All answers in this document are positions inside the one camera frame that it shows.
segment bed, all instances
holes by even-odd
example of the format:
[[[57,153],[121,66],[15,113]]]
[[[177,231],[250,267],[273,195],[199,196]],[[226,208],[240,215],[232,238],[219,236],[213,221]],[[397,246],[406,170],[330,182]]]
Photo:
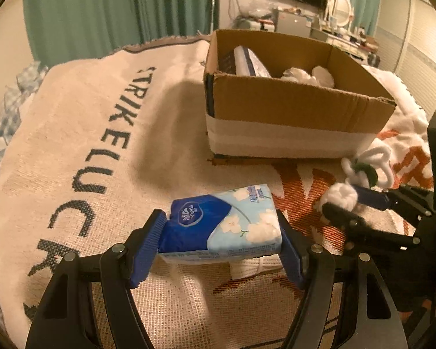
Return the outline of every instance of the bed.
[[[101,253],[141,227],[154,208],[168,211],[175,198],[267,183],[293,227],[332,253],[342,251],[342,232],[321,223],[313,209],[330,185],[344,180],[339,161],[209,161],[202,85],[208,40],[166,37],[49,71],[33,63],[5,95],[0,327],[19,349],[64,253]],[[377,138],[392,150],[395,187],[431,188],[425,112],[397,76],[366,68],[398,105]],[[394,213],[365,208],[361,214],[377,228],[413,233]],[[157,259],[133,296],[156,348],[273,349],[302,294],[272,258],[205,266]],[[335,288],[321,347],[333,339],[339,296]],[[104,347],[112,348],[98,286],[94,300]]]

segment cable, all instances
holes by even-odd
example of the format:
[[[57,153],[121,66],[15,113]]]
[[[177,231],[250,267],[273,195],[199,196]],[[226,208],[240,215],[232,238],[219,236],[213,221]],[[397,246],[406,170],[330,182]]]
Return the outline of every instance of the cable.
[[[229,0],[228,2],[228,17],[231,21],[236,21],[244,17],[244,14],[242,14],[241,6],[239,5],[239,0],[235,0],[235,1],[236,1],[237,9],[239,11],[237,17],[233,17],[233,14],[231,13],[231,7],[234,7],[234,0]]]

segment tissue pack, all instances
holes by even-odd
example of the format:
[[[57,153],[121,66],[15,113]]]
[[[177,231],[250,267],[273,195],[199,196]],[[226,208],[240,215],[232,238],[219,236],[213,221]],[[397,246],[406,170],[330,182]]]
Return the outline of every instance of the tissue pack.
[[[158,244],[165,261],[185,264],[261,257],[280,248],[266,184],[174,200]]]

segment cardboard box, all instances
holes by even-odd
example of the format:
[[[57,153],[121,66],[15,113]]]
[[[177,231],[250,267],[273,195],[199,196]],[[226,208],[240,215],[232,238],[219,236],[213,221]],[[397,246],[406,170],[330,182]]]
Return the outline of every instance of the cardboard box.
[[[235,47],[250,48],[270,78],[219,70]],[[280,80],[291,67],[327,68],[335,89]],[[368,148],[392,115],[387,90],[347,54],[292,35],[217,30],[208,50],[204,83],[207,133],[215,154],[262,158],[340,158]]]

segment mirror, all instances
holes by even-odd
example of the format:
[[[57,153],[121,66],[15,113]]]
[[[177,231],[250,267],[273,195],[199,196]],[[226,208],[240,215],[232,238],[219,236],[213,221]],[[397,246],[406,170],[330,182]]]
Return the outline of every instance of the mirror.
[[[353,9],[350,0],[329,0],[326,7],[325,19],[333,17],[338,27],[345,27],[349,24],[349,17],[352,16]]]

